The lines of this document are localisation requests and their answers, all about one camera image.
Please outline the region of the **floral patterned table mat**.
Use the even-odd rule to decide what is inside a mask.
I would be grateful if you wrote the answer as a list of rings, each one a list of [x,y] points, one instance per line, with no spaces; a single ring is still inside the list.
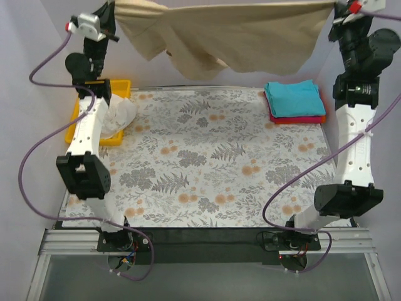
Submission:
[[[320,125],[276,125],[256,89],[133,92],[122,144],[101,147],[108,199],[134,227],[285,224],[335,174]]]

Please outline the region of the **beige t shirt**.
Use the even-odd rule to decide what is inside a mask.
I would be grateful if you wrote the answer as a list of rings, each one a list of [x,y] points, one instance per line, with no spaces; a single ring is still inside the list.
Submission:
[[[115,19],[146,60],[161,53],[189,80],[238,73],[292,75],[310,58],[333,1],[169,8],[116,1]]]

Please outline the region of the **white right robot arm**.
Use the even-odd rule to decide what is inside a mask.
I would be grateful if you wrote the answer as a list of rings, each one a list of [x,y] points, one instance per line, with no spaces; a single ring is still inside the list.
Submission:
[[[337,165],[332,184],[318,186],[313,204],[286,222],[278,236],[291,249],[307,246],[317,231],[340,219],[361,216],[383,200],[371,172],[372,128],[379,123],[379,76],[400,49],[400,37],[391,29],[370,33],[374,17],[385,1],[338,1],[328,35],[338,42],[345,71],[333,86],[338,122]]]

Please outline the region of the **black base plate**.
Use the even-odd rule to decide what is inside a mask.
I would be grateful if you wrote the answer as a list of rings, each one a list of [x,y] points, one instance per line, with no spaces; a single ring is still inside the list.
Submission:
[[[155,260],[162,263],[262,263],[280,264],[279,252],[319,251],[316,235],[303,235],[276,228],[139,228],[133,233],[136,264],[150,263],[149,243]]]

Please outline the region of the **aluminium frame rail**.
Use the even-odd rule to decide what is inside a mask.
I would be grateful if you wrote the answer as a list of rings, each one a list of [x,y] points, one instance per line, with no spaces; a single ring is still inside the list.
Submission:
[[[364,228],[330,228],[301,258],[271,228],[147,228],[128,279],[91,228],[47,230],[28,300],[390,300]]]

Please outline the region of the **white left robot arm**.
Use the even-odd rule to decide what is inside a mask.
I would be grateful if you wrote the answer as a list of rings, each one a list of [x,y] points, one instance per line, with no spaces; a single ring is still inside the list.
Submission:
[[[84,37],[83,51],[71,53],[65,60],[83,118],[76,123],[71,144],[64,156],[57,157],[56,166],[69,193],[83,200],[101,219],[105,243],[125,251],[133,245],[133,235],[126,230],[127,219],[106,199],[111,175],[98,154],[102,123],[112,97],[110,81],[100,76],[108,42],[119,40],[114,13],[115,3],[108,1],[91,14],[73,16],[66,26],[68,32]]]

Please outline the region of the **white crumpled t shirt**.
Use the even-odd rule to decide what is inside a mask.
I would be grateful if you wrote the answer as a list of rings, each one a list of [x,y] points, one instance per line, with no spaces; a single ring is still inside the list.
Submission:
[[[129,98],[112,94],[109,108],[103,119],[101,139],[110,139],[132,123],[138,112],[138,105]]]

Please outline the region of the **folded magenta t shirt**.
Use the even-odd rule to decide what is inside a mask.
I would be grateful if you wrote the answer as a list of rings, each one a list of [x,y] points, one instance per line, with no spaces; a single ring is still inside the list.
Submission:
[[[323,124],[326,122],[326,116],[303,116],[303,117],[274,117],[271,111],[271,106],[266,94],[264,94],[269,110],[269,119],[274,124],[289,125],[289,124]]]

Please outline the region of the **folded turquoise t shirt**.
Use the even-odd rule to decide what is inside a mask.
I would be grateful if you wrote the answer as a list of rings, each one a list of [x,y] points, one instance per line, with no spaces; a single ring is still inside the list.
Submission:
[[[268,82],[264,86],[274,117],[308,117],[326,115],[318,85],[312,80],[293,84]]]

